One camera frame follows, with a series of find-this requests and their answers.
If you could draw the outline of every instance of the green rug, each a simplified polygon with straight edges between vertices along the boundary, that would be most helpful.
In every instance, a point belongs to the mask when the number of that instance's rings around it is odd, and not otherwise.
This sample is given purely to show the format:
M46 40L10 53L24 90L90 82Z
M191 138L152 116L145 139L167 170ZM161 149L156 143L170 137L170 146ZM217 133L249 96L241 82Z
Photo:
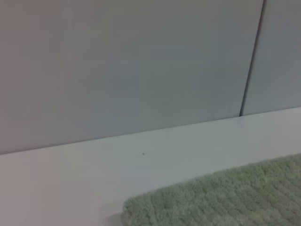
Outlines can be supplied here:
M123 218L127 226L301 226L301 154L137 196Z

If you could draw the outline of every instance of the white floor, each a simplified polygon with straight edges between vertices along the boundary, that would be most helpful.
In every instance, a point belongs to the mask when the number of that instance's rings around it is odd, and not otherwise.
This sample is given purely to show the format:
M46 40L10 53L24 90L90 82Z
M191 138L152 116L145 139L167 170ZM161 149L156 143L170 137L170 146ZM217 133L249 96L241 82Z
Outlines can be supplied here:
M0 156L1 226L119 226L130 196L301 152L301 108Z

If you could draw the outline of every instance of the fuzzy mat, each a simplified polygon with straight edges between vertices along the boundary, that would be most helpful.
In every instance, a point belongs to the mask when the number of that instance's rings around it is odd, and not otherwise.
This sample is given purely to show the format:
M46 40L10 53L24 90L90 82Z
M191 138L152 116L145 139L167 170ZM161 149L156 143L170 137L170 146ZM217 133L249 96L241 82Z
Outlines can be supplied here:
M137 196L123 219L126 226L301 226L301 154Z

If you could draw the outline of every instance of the white wall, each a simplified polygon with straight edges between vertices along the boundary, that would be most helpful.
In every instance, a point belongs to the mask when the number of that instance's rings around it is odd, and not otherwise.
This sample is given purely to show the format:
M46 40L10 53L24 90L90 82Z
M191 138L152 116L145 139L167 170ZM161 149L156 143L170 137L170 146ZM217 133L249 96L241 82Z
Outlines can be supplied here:
M301 106L301 1L268 0L244 115Z
M262 0L0 2L0 152L235 117Z

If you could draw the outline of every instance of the green textured mat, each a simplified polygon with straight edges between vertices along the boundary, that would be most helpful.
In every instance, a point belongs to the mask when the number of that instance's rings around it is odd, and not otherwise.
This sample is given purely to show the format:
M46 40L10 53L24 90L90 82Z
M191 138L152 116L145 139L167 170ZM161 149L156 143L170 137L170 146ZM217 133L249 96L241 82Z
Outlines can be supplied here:
M127 226L301 226L301 154L137 196L123 218Z

